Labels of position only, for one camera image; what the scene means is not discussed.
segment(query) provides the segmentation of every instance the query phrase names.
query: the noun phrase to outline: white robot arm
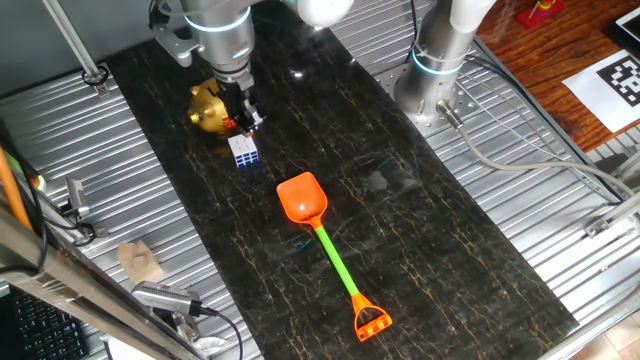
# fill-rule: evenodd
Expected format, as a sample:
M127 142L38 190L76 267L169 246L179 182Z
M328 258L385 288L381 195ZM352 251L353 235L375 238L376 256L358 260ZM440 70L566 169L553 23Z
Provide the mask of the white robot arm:
M353 0L281 0L302 21L316 27L329 27L342 19Z

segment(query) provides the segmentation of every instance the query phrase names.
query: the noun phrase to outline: orange handle grip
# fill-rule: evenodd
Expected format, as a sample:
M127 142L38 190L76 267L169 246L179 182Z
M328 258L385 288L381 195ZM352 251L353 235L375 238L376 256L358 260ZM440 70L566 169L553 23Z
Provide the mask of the orange handle grip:
M353 327L356 330L356 336L358 340L365 341L373 335L379 333L383 329L393 324L391 316L387 314L382 308L372 305L362 293L357 293L351 297L353 303L353 312L355 313L355 319L353 320ZM369 321L368 323L358 327L358 317L360 313L366 309L372 309L381 312L382 314L377 318Z

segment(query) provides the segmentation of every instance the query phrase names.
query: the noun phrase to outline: metal rail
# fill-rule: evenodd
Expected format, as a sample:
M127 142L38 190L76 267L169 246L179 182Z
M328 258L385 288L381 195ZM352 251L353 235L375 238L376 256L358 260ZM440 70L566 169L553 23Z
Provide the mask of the metal rail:
M82 65L82 68L89 77L89 81L98 81L98 84L94 86L96 91L98 91L98 94L101 96L108 94L109 89L105 86L104 82L100 83L99 81L105 78L107 74L104 71L101 71L93 59L91 59L91 55L89 55L89 52L84 47L82 40L80 40L78 33L73 28L71 21L69 21L67 14L62 9L62 6L60 6L58 0L42 0L42 3L49 11L53 21L58 25L58 29L64 36L65 40L67 40L69 47L71 47L71 50L73 50L73 53L78 58L80 65Z
M0 209L0 233L0 262L36 266L42 239L4 209ZM56 251L49 245L43 269L35 277L22 273L2 277L155 359L202 359L129 293L112 286L113 280L73 246L60 244Z

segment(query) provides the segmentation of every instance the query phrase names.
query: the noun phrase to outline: rubik's cube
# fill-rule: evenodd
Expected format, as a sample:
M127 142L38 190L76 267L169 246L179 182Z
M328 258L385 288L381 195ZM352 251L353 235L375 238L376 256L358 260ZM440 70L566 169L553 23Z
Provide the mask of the rubik's cube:
M237 135L228 139L231 152L236 159L236 165L239 168L243 168L249 164L257 163L258 149L251 137L245 137L244 135Z

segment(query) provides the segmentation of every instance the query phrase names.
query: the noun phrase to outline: green handle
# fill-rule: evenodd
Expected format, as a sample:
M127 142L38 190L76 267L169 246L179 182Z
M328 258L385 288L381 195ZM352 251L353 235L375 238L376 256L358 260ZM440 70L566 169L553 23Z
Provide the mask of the green handle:
M329 254L329 259L331 259L333 266L338 271L338 275L340 275L340 279L342 279L344 286L347 287L349 295L353 296L359 293L360 291L358 291L358 287L353 282L351 275L349 275L349 270L347 270L347 268L344 266L340 255L338 255L338 251L333 246L329 235L327 235L327 232L324 230L324 226L317 228L316 233L318 234L318 237L320 238L325 251L327 252L327 254Z

